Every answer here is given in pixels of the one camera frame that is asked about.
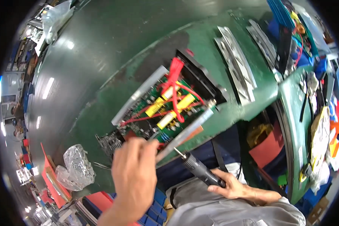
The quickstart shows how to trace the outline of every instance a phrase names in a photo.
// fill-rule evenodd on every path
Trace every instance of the green workbench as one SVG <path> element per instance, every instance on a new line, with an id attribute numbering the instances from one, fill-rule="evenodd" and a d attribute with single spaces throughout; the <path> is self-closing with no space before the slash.
<path id="1" fill-rule="evenodd" d="M 89 161 L 107 164 L 108 157 L 101 150 L 95 134 L 102 136 L 115 129 L 111 124 L 112 118 L 145 79 L 160 65 L 169 66 L 177 48 L 189 48 L 194 53 L 195 60 L 203 65 L 217 83 L 226 88 L 230 95 L 230 101 L 219 105 L 219 111 L 215 111 L 214 115 L 202 125 L 203 131 L 178 147 L 180 151 L 188 151 L 198 147 L 239 120 L 249 121 L 253 119 L 278 98 L 283 99 L 285 103 L 289 103 L 285 104 L 289 112 L 297 112 L 298 108 L 294 110 L 294 106 L 291 104 L 293 97 L 284 95 L 284 93 L 288 91 L 298 92 L 298 85 L 294 86 L 294 84 L 298 83 L 297 80 L 300 79 L 302 69 L 299 69 L 298 73 L 291 75 L 279 87 L 258 46 L 253 42 L 246 30 L 246 26 L 249 25 L 249 19 L 257 21 L 253 16 L 243 14 L 243 11 L 228 11 L 185 25 L 151 44 L 110 76 L 108 81 L 97 92 L 96 98 L 87 103 L 86 107 L 81 111 L 75 125 L 64 139 L 62 146 L 69 147 L 74 144 L 81 144 L 88 152 Z M 229 79 L 227 65 L 214 43 L 214 38 L 221 36 L 217 26 L 229 27 L 242 48 L 256 80 L 257 88 L 253 91 L 256 101 L 247 106 L 243 107 L 237 102 Z M 291 125 L 290 129 L 296 131 L 299 126 L 302 125 L 295 123 Z M 293 155 L 296 158 L 299 157 L 298 147 L 302 141 L 296 138 L 294 140 L 296 141 L 295 147 L 297 149 L 294 149 Z M 302 150 L 302 155 L 303 162 L 306 163 L 305 146 Z M 173 152 L 160 161 L 158 166 L 164 165 L 176 157 L 177 154 Z M 296 199 L 306 191 L 305 186 L 302 186 L 300 191 L 295 189 L 295 187 L 299 187 L 299 184 L 296 183 L 299 167 L 299 165 L 294 166 L 292 196 L 296 197 Z M 96 166 L 94 166 L 94 170 L 96 173 L 95 183 L 85 187 L 80 192 L 75 192 L 73 197 L 81 197 L 98 191 L 115 191 L 111 172 Z"/>

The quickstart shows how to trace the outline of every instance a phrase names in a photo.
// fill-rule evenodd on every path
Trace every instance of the factory floor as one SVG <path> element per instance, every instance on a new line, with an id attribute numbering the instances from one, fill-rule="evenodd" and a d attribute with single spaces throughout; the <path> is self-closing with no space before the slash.
<path id="1" fill-rule="evenodd" d="M 68 148 L 63 140 L 81 110 L 136 54 L 190 22 L 239 7 L 268 7 L 265 0 L 83 0 L 75 6 L 34 76 L 27 125 L 32 162 L 40 172 L 44 166 L 40 143 L 55 164 L 62 164 Z M 35 179 L 39 190 L 46 187 L 41 174 Z"/>

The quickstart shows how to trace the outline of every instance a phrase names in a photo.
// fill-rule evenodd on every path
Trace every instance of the person's arm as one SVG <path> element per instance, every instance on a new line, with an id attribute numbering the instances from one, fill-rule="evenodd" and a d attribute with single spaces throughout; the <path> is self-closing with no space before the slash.
<path id="1" fill-rule="evenodd" d="M 231 173 L 225 173 L 219 169 L 213 169 L 212 172 L 226 182 L 226 188 L 211 185 L 208 187 L 208 191 L 223 195 L 228 199 L 242 198 L 263 206 L 277 202 L 281 198 L 278 192 L 252 188 L 242 184 Z"/>
<path id="2" fill-rule="evenodd" d="M 125 226 L 139 220 L 151 206 L 157 183 L 158 140 L 131 138 L 114 153 L 112 177 L 117 192 L 98 226 Z"/>

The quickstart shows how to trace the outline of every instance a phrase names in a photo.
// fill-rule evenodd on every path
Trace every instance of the cardboard box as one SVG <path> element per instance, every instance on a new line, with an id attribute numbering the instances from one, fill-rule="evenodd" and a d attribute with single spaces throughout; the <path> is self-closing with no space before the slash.
<path id="1" fill-rule="evenodd" d="M 326 197 L 322 197 L 322 199 L 315 205 L 314 209 L 308 216 L 308 222 L 314 224 L 320 217 L 320 215 L 327 209 L 329 204 L 328 199 Z"/>

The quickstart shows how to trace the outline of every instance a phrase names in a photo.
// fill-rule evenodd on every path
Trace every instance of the green circuit board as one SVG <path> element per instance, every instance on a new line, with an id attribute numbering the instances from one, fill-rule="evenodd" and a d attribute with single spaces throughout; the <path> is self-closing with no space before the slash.
<path id="1" fill-rule="evenodd" d="M 161 89 L 157 89 L 158 86 L 164 82 L 166 82 L 166 77 L 163 77 L 161 80 L 159 80 L 153 87 L 151 87 L 150 90 L 142 97 L 140 100 L 132 107 L 127 114 L 124 116 L 123 120 L 129 120 L 133 115 L 136 115 L 138 112 L 140 112 L 143 108 L 148 107 L 154 103 L 154 101 L 161 96 Z M 185 85 L 189 88 L 190 85 L 184 80 L 180 79 L 179 82 L 182 85 Z M 177 96 L 181 95 L 187 95 L 189 92 L 184 89 L 179 89 L 177 91 Z M 194 103 L 198 102 L 199 100 L 195 97 Z M 160 108 L 160 110 L 157 111 L 157 113 L 161 111 L 170 111 L 173 110 L 173 104 L 172 102 L 167 102 L 163 104 L 163 106 Z M 200 105 L 194 106 L 190 109 L 183 110 L 181 112 L 181 115 L 184 118 L 184 122 L 181 123 L 177 119 L 174 119 L 170 124 L 176 123 L 177 126 L 174 126 L 171 128 L 171 126 L 167 125 L 163 129 L 159 129 L 157 127 L 157 123 L 163 118 L 163 116 L 153 117 L 147 120 L 142 121 L 136 121 L 127 124 L 124 127 L 119 126 L 118 129 L 121 131 L 121 134 L 123 136 L 126 136 L 127 133 L 130 131 L 133 131 L 136 136 L 143 137 L 143 138 L 156 138 L 161 143 L 168 143 L 173 138 L 175 138 L 184 128 L 186 128 L 194 119 L 198 117 L 203 112 L 203 109 Z M 137 118 L 144 118 L 148 117 L 148 115 L 143 112 L 141 115 L 139 115 Z M 156 128 L 156 131 L 148 131 L 147 124 L 150 125 L 150 129 Z"/>

